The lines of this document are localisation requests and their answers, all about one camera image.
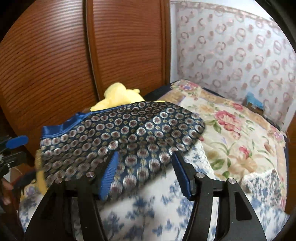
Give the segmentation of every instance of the plush toy head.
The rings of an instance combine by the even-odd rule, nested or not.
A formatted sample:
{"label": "plush toy head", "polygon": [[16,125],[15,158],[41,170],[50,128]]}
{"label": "plush toy head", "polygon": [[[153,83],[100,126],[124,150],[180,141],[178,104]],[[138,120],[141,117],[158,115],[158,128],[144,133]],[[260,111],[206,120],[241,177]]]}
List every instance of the plush toy head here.
{"label": "plush toy head", "polygon": [[106,89],[104,93],[105,99],[93,106],[91,111],[144,101],[139,93],[139,89],[129,90],[121,83],[114,83]]}

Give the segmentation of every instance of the blue satin trim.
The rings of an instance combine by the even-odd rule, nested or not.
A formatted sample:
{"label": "blue satin trim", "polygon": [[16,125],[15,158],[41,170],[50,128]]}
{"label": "blue satin trim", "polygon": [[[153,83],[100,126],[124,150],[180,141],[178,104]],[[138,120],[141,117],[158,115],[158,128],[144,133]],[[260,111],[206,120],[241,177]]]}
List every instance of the blue satin trim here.
{"label": "blue satin trim", "polygon": [[104,110],[93,111],[93,112],[89,112],[89,113],[86,113],[86,114],[85,113],[82,113],[82,112],[78,112],[74,116],[72,116],[70,119],[66,120],[61,125],[44,126],[44,127],[42,127],[41,139],[44,139],[44,138],[54,138],[54,137],[58,137],[58,136],[61,136],[63,134],[66,134],[74,126],[76,126],[80,122],[82,122],[91,113],[99,114],[99,113],[102,113],[102,112],[106,112],[108,110],[118,109],[120,107],[127,106],[127,105],[129,105],[129,104],[124,104],[124,105],[121,105],[121,106],[116,106],[116,107],[112,107],[112,108],[104,109]]}

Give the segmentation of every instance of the floral quilt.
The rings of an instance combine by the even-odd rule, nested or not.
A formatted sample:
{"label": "floral quilt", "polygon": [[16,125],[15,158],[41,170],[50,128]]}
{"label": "floral quilt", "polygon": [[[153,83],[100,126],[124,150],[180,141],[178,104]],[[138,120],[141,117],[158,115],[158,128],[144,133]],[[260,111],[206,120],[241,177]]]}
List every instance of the floral quilt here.
{"label": "floral quilt", "polygon": [[281,181],[281,208],[286,203],[286,159],[283,133],[264,118],[231,100],[215,96],[197,84],[180,80],[160,100],[197,113],[206,123],[200,138],[214,174],[222,180],[276,169]]}

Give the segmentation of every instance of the wooden wardrobe door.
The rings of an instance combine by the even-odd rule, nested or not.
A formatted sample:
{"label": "wooden wardrobe door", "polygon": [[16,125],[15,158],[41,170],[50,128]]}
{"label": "wooden wardrobe door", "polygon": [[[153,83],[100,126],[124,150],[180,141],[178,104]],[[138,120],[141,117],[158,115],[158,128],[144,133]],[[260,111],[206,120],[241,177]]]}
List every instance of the wooden wardrobe door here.
{"label": "wooden wardrobe door", "polygon": [[87,0],[86,7],[100,98],[115,82],[139,88],[141,95],[169,82],[168,0]]}
{"label": "wooden wardrobe door", "polygon": [[0,43],[0,103],[35,155],[41,128],[94,105],[83,0],[36,0]]}

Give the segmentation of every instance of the blue floral sheet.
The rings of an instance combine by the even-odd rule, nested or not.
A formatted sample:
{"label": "blue floral sheet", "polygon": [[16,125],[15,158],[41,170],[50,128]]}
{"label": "blue floral sheet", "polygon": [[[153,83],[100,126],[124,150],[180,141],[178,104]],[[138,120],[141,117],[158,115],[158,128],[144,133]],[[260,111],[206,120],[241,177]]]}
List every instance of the blue floral sheet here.
{"label": "blue floral sheet", "polygon": [[[197,171],[218,179],[198,141],[186,155],[187,162]],[[281,200],[279,178],[275,169],[244,176],[241,187],[252,204],[264,229],[267,240],[272,240],[289,216],[279,206]],[[20,204],[19,217],[24,230],[42,199],[35,193]],[[183,195],[174,170],[169,166],[161,175],[129,197],[99,207],[103,226],[109,240],[182,240],[193,202]],[[215,237],[218,199],[213,202],[208,240]],[[83,240],[78,217],[77,201],[73,199],[72,221],[77,240]]]}

